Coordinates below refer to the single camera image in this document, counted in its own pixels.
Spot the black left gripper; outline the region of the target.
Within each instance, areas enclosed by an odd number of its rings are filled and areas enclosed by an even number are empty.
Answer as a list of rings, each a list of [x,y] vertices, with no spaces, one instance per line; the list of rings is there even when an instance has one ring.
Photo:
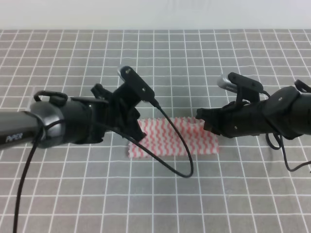
[[[140,113],[136,105],[140,97],[127,85],[122,84],[114,92],[106,90],[97,83],[91,89],[96,101],[92,103],[92,120],[88,143],[101,143],[105,132],[102,125],[117,129],[119,132],[141,141],[145,136],[138,123]]]

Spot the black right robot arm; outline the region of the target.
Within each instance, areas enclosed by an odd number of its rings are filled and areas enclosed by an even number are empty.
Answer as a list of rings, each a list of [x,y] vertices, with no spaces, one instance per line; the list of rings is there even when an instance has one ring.
[[[204,130],[227,138],[277,133],[288,140],[311,133],[311,88],[300,80],[266,100],[232,101],[222,108],[196,112]]]

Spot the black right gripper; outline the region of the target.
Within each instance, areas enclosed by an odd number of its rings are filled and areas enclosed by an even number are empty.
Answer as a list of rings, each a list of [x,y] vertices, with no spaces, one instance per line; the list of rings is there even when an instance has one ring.
[[[265,133],[264,101],[241,107],[226,105],[222,108],[199,108],[196,119],[203,120],[204,130],[227,138],[256,136]]]

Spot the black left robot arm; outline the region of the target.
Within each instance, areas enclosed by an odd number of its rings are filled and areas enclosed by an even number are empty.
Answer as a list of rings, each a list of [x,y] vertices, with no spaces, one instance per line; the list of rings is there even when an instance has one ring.
[[[141,130],[136,109],[141,98],[125,83],[110,92],[97,83],[93,97],[69,98],[61,92],[41,90],[28,111],[0,114],[0,147],[22,143],[51,148],[63,144],[98,144],[105,132],[116,129],[136,141],[146,134]]]

